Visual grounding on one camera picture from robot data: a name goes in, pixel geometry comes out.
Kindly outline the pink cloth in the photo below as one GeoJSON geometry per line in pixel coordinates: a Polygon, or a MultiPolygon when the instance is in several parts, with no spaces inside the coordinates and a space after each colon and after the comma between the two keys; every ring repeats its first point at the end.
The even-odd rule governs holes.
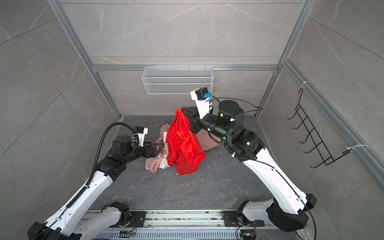
{"type": "MultiPolygon", "coordinates": [[[[168,133],[168,129],[170,128],[169,124],[165,124],[160,128],[160,136],[155,141],[155,143],[162,143],[165,144],[162,151],[168,151],[168,146],[165,143],[166,136],[168,133]]],[[[197,138],[199,140],[200,146],[202,147],[203,151],[211,150],[219,145],[219,143],[215,142],[209,137],[208,132],[204,130],[200,130],[197,133],[197,138]]],[[[156,173],[159,169],[159,164],[161,161],[161,153],[156,158],[149,158],[146,160],[145,168],[146,170],[149,170],[152,173],[156,173]]]]}

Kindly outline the red cloth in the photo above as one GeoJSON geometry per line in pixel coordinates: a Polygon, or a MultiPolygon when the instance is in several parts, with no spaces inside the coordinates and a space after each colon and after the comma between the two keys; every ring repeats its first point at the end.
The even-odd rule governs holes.
{"type": "Polygon", "coordinates": [[[169,154],[167,163],[174,166],[179,175],[193,174],[206,157],[199,140],[190,131],[190,122],[182,109],[178,109],[168,129],[166,144],[169,154]]]}

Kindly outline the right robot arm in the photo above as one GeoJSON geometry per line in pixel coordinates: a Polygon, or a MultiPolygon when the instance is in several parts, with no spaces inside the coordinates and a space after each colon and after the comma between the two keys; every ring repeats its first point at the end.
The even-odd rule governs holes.
{"type": "Polygon", "coordinates": [[[303,229],[312,216],[310,210],[317,199],[301,191],[283,172],[260,137],[244,128],[245,111],[236,101],[224,100],[212,114],[208,100],[197,101],[195,107],[181,109],[197,133],[205,130],[221,139],[225,149],[255,173],[272,193],[264,202],[244,201],[237,209],[237,219],[246,226],[254,221],[272,224],[284,232],[303,229]]]}

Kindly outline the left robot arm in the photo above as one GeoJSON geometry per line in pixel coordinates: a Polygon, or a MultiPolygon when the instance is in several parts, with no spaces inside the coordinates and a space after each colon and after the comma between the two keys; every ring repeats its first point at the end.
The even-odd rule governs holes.
{"type": "Polygon", "coordinates": [[[44,223],[34,223],[28,230],[30,240],[90,240],[111,226],[134,225],[129,206],[114,202],[101,212],[81,223],[83,215],[118,177],[126,170],[127,163],[141,158],[155,158],[166,149],[163,143],[145,142],[138,134],[136,142],[130,136],[119,136],[104,159],[83,186],[55,214],[44,223]]]}

